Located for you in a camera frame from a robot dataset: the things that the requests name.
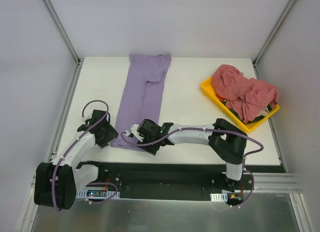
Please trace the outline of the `purple t shirt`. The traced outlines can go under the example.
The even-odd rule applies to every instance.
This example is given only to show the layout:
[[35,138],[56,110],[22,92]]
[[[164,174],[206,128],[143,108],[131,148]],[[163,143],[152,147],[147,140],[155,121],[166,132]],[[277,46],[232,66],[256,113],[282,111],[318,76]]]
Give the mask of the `purple t shirt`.
[[165,79],[171,65],[170,55],[130,54],[130,66],[118,109],[115,130],[131,129],[149,119],[159,122]]

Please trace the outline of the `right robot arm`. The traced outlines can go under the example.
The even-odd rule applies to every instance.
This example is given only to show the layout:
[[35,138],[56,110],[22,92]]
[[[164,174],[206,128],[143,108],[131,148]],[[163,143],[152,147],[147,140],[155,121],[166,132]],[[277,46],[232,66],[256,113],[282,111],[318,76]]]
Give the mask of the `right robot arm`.
[[160,147],[178,144],[209,146],[226,163],[225,184],[237,189],[243,183],[243,155],[247,145],[247,134],[228,122],[218,118],[206,125],[180,125],[165,122],[161,126],[150,119],[134,124],[126,134],[136,138],[142,149],[155,155]]

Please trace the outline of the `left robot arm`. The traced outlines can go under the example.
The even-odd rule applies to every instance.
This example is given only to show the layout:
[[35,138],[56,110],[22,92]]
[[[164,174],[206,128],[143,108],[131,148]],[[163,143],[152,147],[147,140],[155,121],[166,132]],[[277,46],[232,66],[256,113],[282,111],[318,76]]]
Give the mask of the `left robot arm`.
[[42,162],[36,168],[34,203],[68,210],[74,204],[76,194],[87,185],[92,183],[99,187],[107,183],[109,180],[101,165],[80,163],[92,149],[107,147],[118,135],[110,124],[109,112],[93,110],[68,147],[50,162]]

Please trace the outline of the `yellow plastic tray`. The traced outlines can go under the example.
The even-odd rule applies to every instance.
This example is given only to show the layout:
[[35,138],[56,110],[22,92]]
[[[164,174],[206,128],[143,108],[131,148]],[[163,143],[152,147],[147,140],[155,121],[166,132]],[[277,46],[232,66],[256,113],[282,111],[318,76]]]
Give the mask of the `yellow plastic tray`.
[[243,123],[240,119],[238,119],[217,97],[214,88],[212,87],[212,78],[209,77],[201,82],[200,88],[202,93],[213,103],[215,104],[219,110],[221,110],[239,129],[246,133],[253,132],[260,125],[262,125],[265,121],[267,121],[272,115],[274,115],[279,109],[280,106],[277,104],[272,108],[269,112],[269,115],[264,117],[263,119],[252,122],[252,123]]

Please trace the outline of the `pink t shirt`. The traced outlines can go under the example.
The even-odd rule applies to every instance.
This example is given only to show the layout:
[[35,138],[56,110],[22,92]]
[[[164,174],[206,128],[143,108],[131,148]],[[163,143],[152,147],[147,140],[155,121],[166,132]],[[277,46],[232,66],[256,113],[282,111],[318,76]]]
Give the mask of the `pink t shirt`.
[[278,105],[279,91],[275,85],[260,79],[246,78],[232,65],[219,66],[211,82],[224,105],[234,109],[244,122],[253,121],[264,107]]

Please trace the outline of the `white cloth in tray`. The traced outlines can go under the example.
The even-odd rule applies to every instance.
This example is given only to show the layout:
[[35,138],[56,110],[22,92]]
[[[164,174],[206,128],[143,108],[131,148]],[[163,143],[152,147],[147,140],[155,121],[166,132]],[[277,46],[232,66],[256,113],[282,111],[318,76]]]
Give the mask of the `white cloth in tray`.
[[271,111],[266,107],[258,113],[257,117],[267,117],[270,114],[270,112]]

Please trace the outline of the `green t shirt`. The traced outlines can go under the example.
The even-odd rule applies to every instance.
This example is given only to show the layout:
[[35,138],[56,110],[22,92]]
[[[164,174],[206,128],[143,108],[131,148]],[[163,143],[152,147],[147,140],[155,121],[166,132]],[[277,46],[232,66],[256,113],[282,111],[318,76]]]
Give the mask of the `green t shirt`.
[[[272,109],[273,109],[269,104],[268,104],[266,107],[264,107],[264,108],[268,108],[270,111],[272,111]],[[235,116],[236,116],[240,121],[242,121],[244,124],[255,123],[255,122],[261,121],[262,119],[265,118],[265,117],[263,117],[263,116],[259,116],[259,117],[256,116],[256,117],[254,118],[254,120],[252,120],[252,121],[248,120],[247,122],[244,122],[244,120],[239,117],[238,113],[237,113],[233,108],[230,108],[229,110],[231,111],[231,113],[232,113],[233,115],[235,115]]]

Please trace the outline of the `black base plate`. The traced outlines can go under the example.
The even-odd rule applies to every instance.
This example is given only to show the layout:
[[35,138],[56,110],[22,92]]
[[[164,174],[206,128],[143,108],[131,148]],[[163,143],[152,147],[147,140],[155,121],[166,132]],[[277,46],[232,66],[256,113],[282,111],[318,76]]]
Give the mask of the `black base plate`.
[[97,182],[121,199],[209,201],[226,184],[224,165],[83,161],[98,167]]

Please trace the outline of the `left aluminium frame post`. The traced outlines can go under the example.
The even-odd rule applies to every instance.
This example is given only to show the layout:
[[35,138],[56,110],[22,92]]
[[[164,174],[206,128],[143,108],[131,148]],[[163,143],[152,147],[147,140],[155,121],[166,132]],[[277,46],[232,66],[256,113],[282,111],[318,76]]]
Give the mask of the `left aluminium frame post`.
[[61,22],[61,19],[52,3],[51,0],[41,0],[45,9],[47,10],[57,32],[60,35],[60,38],[62,39],[63,43],[65,44],[69,54],[71,55],[73,61],[78,66],[81,63],[81,58],[79,57],[78,53],[75,50],[75,47],[64,27],[64,25]]

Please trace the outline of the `aluminium frame post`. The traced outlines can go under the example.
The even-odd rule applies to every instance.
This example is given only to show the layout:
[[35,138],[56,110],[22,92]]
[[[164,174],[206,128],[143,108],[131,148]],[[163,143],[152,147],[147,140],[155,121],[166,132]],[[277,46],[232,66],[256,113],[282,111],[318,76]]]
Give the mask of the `aluminium frame post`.
[[275,24],[273,25],[272,29],[270,30],[266,40],[264,41],[262,47],[260,48],[258,54],[256,55],[255,59],[252,61],[253,67],[256,68],[263,58],[265,52],[275,39],[276,35],[280,31],[281,27],[285,23],[286,19],[288,18],[289,14],[293,10],[294,6],[298,0],[288,0],[287,3],[285,4],[283,10],[281,11],[278,19],[276,20]]
[[47,10],[57,32],[60,35],[60,38],[62,39],[63,43],[65,44],[69,54],[71,55],[73,61],[78,66],[81,63],[81,58],[79,57],[78,53],[75,50],[75,47],[64,27],[64,25],[61,22],[61,19],[52,3],[51,0],[41,0],[45,9]]

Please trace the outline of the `right aluminium frame post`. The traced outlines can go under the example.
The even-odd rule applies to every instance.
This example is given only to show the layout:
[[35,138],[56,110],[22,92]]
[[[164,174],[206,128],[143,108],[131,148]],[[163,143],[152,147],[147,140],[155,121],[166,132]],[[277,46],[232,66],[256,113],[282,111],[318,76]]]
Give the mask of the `right aluminium frame post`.
[[264,41],[262,47],[260,48],[258,54],[256,55],[255,59],[252,61],[253,67],[256,68],[263,58],[265,52],[275,39],[276,35],[280,31],[281,27],[285,23],[286,19],[288,18],[289,14],[293,10],[294,6],[298,0],[288,0],[287,3],[285,4],[283,10],[281,11],[278,19],[276,20],[275,24],[273,25],[272,29],[270,30],[266,40]]

